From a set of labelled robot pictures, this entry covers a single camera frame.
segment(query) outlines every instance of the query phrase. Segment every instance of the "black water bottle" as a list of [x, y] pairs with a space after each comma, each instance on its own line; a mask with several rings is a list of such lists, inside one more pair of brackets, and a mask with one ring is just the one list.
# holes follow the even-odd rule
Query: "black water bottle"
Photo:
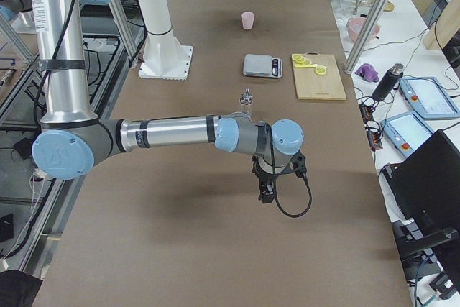
[[403, 76], [403, 70], [403, 64], [395, 64], [392, 68], [390, 68], [383, 76], [379, 85], [375, 88], [371, 97], [378, 102], [384, 101], [396, 83]]

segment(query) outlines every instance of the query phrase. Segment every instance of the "black cable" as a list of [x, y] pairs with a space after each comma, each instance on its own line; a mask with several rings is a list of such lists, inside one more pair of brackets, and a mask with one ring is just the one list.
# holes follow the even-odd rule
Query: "black cable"
[[460, 124], [460, 122], [456, 122], [455, 124], [453, 124], [453, 125], [451, 125], [451, 126], [449, 126], [449, 127], [446, 127], [445, 129], [442, 129], [442, 130], [443, 130], [443, 131], [447, 131], [448, 129], [451, 129], [452, 127], [455, 127], [455, 126], [457, 126], [457, 125], [459, 125], [459, 124]]
[[387, 167], [391, 166], [391, 163], [387, 163], [383, 167], [380, 168], [379, 174], [377, 175], [378, 178], [380, 178], [381, 174], [383, 173], [383, 170]]
[[[438, 21], [436, 20], [436, 23], [434, 24], [434, 37], [435, 37], [435, 39], [436, 39], [436, 43], [438, 43], [438, 46], [439, 46], [439, 48], [440, 48], [441, 51], [442, 51], [443, 48], [441, 47], [441, 43], [439, 43], [438, 34], [437, 34], [437, 32], [436, 32], [437, 25], [438, 25]], [[458, 89], [459, 89], [459, 85], [458, 85], [452, 78], [450, 78], [450, 77], [447, 75], [447, 70], [448, 70], [449, 68], [451, 68], [450, 64], [449, 64], [449, 66], [447, 67], [447, 69], [445, 69], [444, 75], [445, 75], [452, 83], [454, 83], [454, 84], [456, 85], [456, 87], [455, 87], [454, 89], [451, 88], [451, 89], [446, 89], [446, 90], [458, 90]]]
[[[137, 4], [137, 6], [140, 7], [139, 6], [139, 0], [135, 0], [135, 2]], [[140, 11], [139, 13], [141, 15], [142, 22], [145, 24], [144, 15], [142, 14], [142, 11]], [[141, 42], [139, 42], [139, 44], [137, 45], [137, 50], [136, 50], [134, 56], [132, 57], [132, 59], [135, 59], [139, 55], [139, 53], [140, 53], [140, 51], [142, 49], [142, 46], [144, 45], [145, 40], [147, 39], [147, 37], [148, 37], [147, 28], [144, 28], [144, 37], [142, 38]], [[129, 66], [132, 65], [132, 59], [129, 58], [129, 60], [128, 60]]]
[[277, 207], [279, 208], [279, 210], [281, 212], [284, 213], [284, 215], [290, 217], [290, 218], [293, 218], [293, 219], [296, 219], [298, 217], [301, 217], [303, 215], [305, 215], [308, 210], [310, 210], [310, 207], [311, 207], [311, 203], [313, 201], [313, 197], [311, 195], [311, 189], [310, 189], [310, 185], [308, 185], [308, 179], [307, 179], [307, 175], [306, 174], [303, 174], [302, 176], [302, 180], [303, 182], [305, 183], [305, 186], [307, 188], [307, 192], [308, 192], [308, 205], [307, 207], [305, 208], [305, 210], [303, 210], [302, 212], [300, 212], [299, 214], [289, 214], [280, 204], [280, 201], [278, 200], [278, 193], [277, 193], [277, 190], [276, 190], [276, 170], [275, 170], [275, 152], [273, 150], [273, 134], [272, 134], [272, 127], [267, 124], [267, 130], [268, 130], [268, 134], [270, 135], [270, 154], [272, 156], [272, 175], [274, 177], [274, 180], [273, 180], [273, 193], [275, 195], [275, 202], [276, 202], [276, 205]]
[[[368, 100], [372, 100], [372, 104], [366, 104]], [[366, 107], [370, 107], [371, 113], [374, 113], [377, 107], [379, 106], [379, 101], [374, 100], [371, 96], [363, 96], [358, 98], [359, 102], [361, 102], [361, 105], [364, 105]]]
[[112, 37], [112, 39], [114, 39], [116, 41], [116, 45], [115, 45], [116, 48], [112, 53], [109, 53], [109, 55], [110, 55], [109, 61], [103, 62], [106, 65], [106, 68], [104, 70], [101, 68], [101, 77], [99, 79], [96, 79], [96, 80], [94, 80], [94, 81], [92, 81], [90, 83], [90, 85], [96, 84], [96, 88], [94, 89], [93, 93], [90, 94], [90, 104], [93, 103], [94, 97], [96, 96], [99, 88], [101, 87], [102, 80], [106, 77], [107, 71], [109, 70], [109, 67], [113, 63], [114, 58], [115, 58], [115, 56], [116, 56], [116, 54], [117, 54], [117, 52], [118, 52], [118, 50], [120, 48], [120, 39], [119, 39], [119, 37]]
[[[370, 122], [374, 122], [377, 125], [377, 127], [369, 126], [368, 123], [370, 123]], [[381, 128], [380, 124], [378, 122], [376, 122], [375, 120], [368, 120], [367, 123], [366, 123], [366, 129], [368, 129], [370, 132], [375, 134], [377, 136], [378, 140], [381, 140], [383, 138], [382, 128]]]
[[99, 79], [99, 77], [101, 76], [101, 73], [102, 73], [102, 64], [101, 64], [101, 58], [99, 57], [99, 52], [97, 50], [85, 50], [87, 53], [88, 53], [88, 60], [91, 61], [91, 57], [89, 55], [89, 53], [95, 53], [96, 54], [96, 57], [97, 57], [97, 60], [98, 60], [98, 74], [97, 74], [97, 77], [94, 81], [90, 82], [88, 84], [88, 86], [92, 86], [95, 82], [97, 82], [97, 80]]
[[388, 107], [387, 109], [387, 112], [385, 113], [385, 118], [383, 120], [383, 127], [382, 127], [382, 132], [384, 132], [385, 130], [385, 127], [387, 126], [387, 119], [388, 119], [388, 114], [391, 110], [391, 108], [393, 107], [393, 104], [395, 104], [395, 94], [397, 93], [397, 91], [395, 91], [394, 93], [390, 93], [391, 97], [392, 97], [392, 100], [391, 102], [389, 102], [388, 104], [390, 105], [390, 107]]
[[35, 222], [38, 219], [38, 216], [42, 213], [42, 210], [45, 207], [46, 201], [47, 201], [48, 197], [50, 196], [52, 187], [54, 186], [55, 182], [56, 182], [56, 179], [52, 179], [50, 187], [48, 188], [48, 191], [46, 192], [45, 196], [42, 197], [42, 201], [41, 201], [40, 205], [38, 206], [38, 209], [35, 212], [34, 217], [30, 220], [30, 222], [28, 224], [27, 232], [26, 232], [26, 234], [24, 236], [24, 239], [19, 244], [17, 244], [17, 248], [13, 252], [9, 253], [6, 257], [5, 256], [0, 257], [0, 259], [8, 259], [8, 258], [13, 257], [14, 255], [16, 255], [25, 246], [25, 244], [27, 243], [27, 240], [30, 237], [30, 234], [32, 233], [32, 228], [34, 227]]
[[433, 18], [434, 18], [434, 14], [436, 13], [436, 5], [434, 6], [433, 8], [433, 12], [431, 13], [431, 17], [430, 17], [430, 20], [428, 21], [428, 24], [426, 25], [428, 28], [430, 28], [435, 21], [433, 21]]
[[381, 46], [387, 46], [387, 45], [401, 45], [401, 44], [403, 44], [403, 43], [406, 43], [406, 42], [409, 42], [409, 41], [411, 41], [411, 40], [414, 40], [414, 39], [416, 39], [417, 37], [420, 37], [420, 36], [423, 35], [423, 33], [426, 32], [427, 30], [428, 30], [428, 28], [425, 29], [425, 30], [423, 30], [420, 34], [418, 34], [418, 35], [416, 35], [416, 36], [414, 36], [414, 37], [410, 37], [410, 38], [408, 38], [408, 39], [406, 39], [406, 40], [404, 40], [404, 41], [380, 43], [380, 44], [378, 44], [378, 45], [375, 46], [375, 47], [371, 47], [371, 48], [367, 48], [367, 49], [363, 50], [363, 52], [367, 52], [368, 50], [375, 50], [375, 49], [377, 49], [377, 48], [379, 48], [379, 47], [381, 47]]
[[458, 90], [459, 89], [459, 85], [456, 81], [454, 81], [452, 78], [448, 77], [446, 75], [446, 72], [447, 70], [451, 68], [450, 66], [447, 67], [447, 69], [445, 69], [444, 71], [444, 75], [453, 83], [455, 84], [455, 88], [446, 88], [445, 86], [442, 86], [440, 83], [437, 83], [435, 80], [431, 79], [431, 78], [426, 78], [426, 77], [416, 77], [414, 75], [404, 75], [405, 77], [411, 77], [411, 78], [414, 78], [414, 79], [420, 79], [420, 80], [423, 80], [423, 81], [428, 81], [428, 82], [431, 82], [433, 83], [434, 85], [438, 86], [439, 88], [441, 89], [444, 89], [445, 91], [455, 91], [455, 90]]
[[358, 90], [361, 93], [361, 97], [358, 98], [358, 99], [361, 99], [361, 98], [364, 97], [364, 93], [362, 92], [362, 90], [360, 88], [357, 88], [356, 86], [354, 86], [353, 88], [355, 88], [356, 90]]
[[431, 253], [429, 256], [427, 256], [422, 262], [421, 264], [418, 266], [418, 269], [417, 269], [417, 274], [415, 275], [415, 282], [414, 282], [414, 306], [417, 307], [418, 306], [418, 301], [417, 301], [417, 284], [418, 284], [418, 281], [420, 280], [420, 271], [422, 269], [422, 267], [427, 263], [427, 261], [429, 261], [429, 259], [434, 256], [434, 253]]
[[85, 50], [88, 53], [88, 77], [89, 72], [91, 71], [91, 57], [89, 56], [89, 50]]
[[136, 27], [145, 28], [145, 24], [137, 24], [137, 23], [134, 23], [134, 22], [131, 22], [131, 21], [127, 21], [127, 22], [132, 24], [132, 25], [135, 25]]
[[402, 70], [403, 72], [406, 70], [406, 68], [408, 68], [410, 62], [411, 62], [412, 59], [414, 58], [414, 54], [415, 54], [415, 52], [417, 52], [418, 48], [419, 48], [420, 45], [422, 44], [422, 40], [423, 40], [423, 35], [420, 36], [420, 39], [418, 40], [418, 45], [417, 45], [417, 47], [415, 47], [414, 51], [412, 51], [412, 54], [410, 55], [410, 58], [409, 58], [408, 63], [405, 64], [405, 67], [404, 67], [404, 69]]
[[[76, 2], [76, 0], [71, 0], [70, 1], [69, 13], [67, 15], [67, 18], [64, 21], [64, 25], [63, 25], [63, 28], [62, 28], [61, 33], [59, 35], [59, 39], [57, 40], [55, 51], [52, 54], [51, 60], [55, 60], [56, 57], [58, 56], [60, 46], [62, 45], [63, 40], [64, 40], [65, 32], [67, 31], [67, 28], [68, 28], [69, 23], [70, 23], [70, 18], [72, 17], [73, 8], [75, 7], [75, 2]], [[40, 99], [40, 95], [42, 93], [43, 87], [45, 86], [45, 82], [46, 82], [47, 79], [50, 78], [50, 74], [51, 74], [51, 70], [46, 70], [45, 75], [42, 77], [42, 81], [40, 82], [40, 85], [39, 85], [39, 88], [38, 88], [38, 91], [37, 91], [37, 95], [36, 95], [35, 100], [34, 100], [34, 108], [33, 108], [34, 114], [33, 115], [34, 115], [34, 122], [38, 126], [38, 128], [40, 128], [40, 122], [39, 122], [39, 120], [37, 118], [38, 103], [39, 103], [39, 99]]]
[[[32, 102], [33, 102], [33, 101], [35, 100], [35, 95], [29, 90], [29, 88], [31, 88], [32, 86], [35, 86], [35, 87], [38, 88], [38, 85], [37, 85], [36, 83], [33, 83], [33, 81], [32, 81], [32, 85], [31, 85], [31, 86], [28, 86], [24, 92], [26, 93], [26, 95], [27, 95], [27, 96], [32, 100]], [[44, 110], [46, 109], [46, 106], [44, 106], [44, 105], [42, 105], [42, 104], [40, 104], [40, 103], [38, 103], [38, 107], [39, 107], [42, 111], [44, 111]]]

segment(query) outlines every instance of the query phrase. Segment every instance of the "white cable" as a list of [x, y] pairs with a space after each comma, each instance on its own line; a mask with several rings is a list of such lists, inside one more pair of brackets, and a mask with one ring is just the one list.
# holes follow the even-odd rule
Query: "white cable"
[[[30, 177], [31, 179], [34, 179], [34, 174], [35, 174], [35, 170], [34, 170], [34, 173], [32, 174], [32, 176]], [[42, 187], [40, 188], [40, 192], [38, 193], [38, 196], [37, 196], [37, 199], [35, 200], [35, 203], [34, 203], [34, 196], [36, 194], [35, 192], [35, 180], [32, 181], [32, 202], [31, 202], [31, 209], [32, 211], [30, 212], [30, 216], [28, 218], [28, 220], [26, 221], [25, 225], [22, 227], [19, 235], [17, 236], [16, 238], [16, 242], [13, 244], [13, 246], [11, 247], [11, 249], [8, 251], [8, 253], [6, 253], [2, 258], [1, 258], [1, 263], [3, 265], [3, 267], [5, 268], [5, 270], [8, 269], [8, 263], [6, 262], [6, 259], [8, 258], [8, 256], [14, 251], [14, 249], [16, 248], [16, 246], [19, 245], [20, 243], [20, 239], [21, 239], [21, 236], [22, 234], [24, 233], [24, 231], [26, 230], [27, 226], [29, 226], [29, 223], [31, 222], [32, 218], [34, 217], [34, 212], [35, 212], [35, 209], [37, 208], [37, 204], [38, 204], [38, 201], [40, 200], [40, 197], [42, 196], [42, 192], [43, 192], [43, 188], [45, 187], [45, 181], [46, 179], [43, 179], [42, 181]]]

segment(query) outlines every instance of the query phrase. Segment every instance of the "pink bowl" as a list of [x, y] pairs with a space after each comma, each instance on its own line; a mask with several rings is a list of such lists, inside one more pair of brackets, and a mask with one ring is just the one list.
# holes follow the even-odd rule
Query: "pink bowl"
[[[348, 29], [348, 36], [350, 36], [351, 41], [356, 42], [359, 32], [366, 21], [363, 17], [352, 18], [346, 24], [346, 28]], [[374, 39], [377, 34], [380, 32], [380, 27], [378, 25], [374, 26], [374, 30], [372, 31], [371, 35], [369, 36], [368, 42]]]

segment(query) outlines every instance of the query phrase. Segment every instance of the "aluminum frame pole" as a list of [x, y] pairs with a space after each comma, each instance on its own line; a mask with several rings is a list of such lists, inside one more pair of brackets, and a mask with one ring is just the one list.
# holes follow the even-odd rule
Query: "aluminum frame pole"
[[137, 47], [134, 43], [132, 32], [128, 27], [128, 19], [124, 13], [123, 5], [121, 5], [120, 0], [110, 0], [109, 8], [114, 16], [116, 27], [121, 36], [121, 41], [123, 41], [126, 51], [128, 52], [129, 59], [133, 62], [131, 66], [133, 68], [137, 65], [137, 57], [135, 56]]
[[12, 26], [0, 15], [0, 33], [5, 37], [6, 41], [13, 47], [19, 59], [30, 65], [35, 59], [30, 49], [26, 46], [21, 37], [14, 31]]
[[346, 60], [344, 72], [347, 75], [351, 75], [351, 72], [353, 71], [355, 65], [358, 63], [358, 59], [361, 56], [362, 51], [364, 50], [364, 46], [366, 45], [367, 40], [369, 39], [369, 36], [371, 35], [374, 29], [374, 26], [379, 20], [380, 15], [382, 14], [383, 8], [385, 7], [387, 1], [388, 0], [375, 0], [374, 5], [372, 6], [369, 14], [367, 15], [366, 22], [364, 23], [361, 32], [359, 32], [358, 38], [356, 39], [356, 42], [354, 43], [353, 48], [351, 49], [350, 55]]

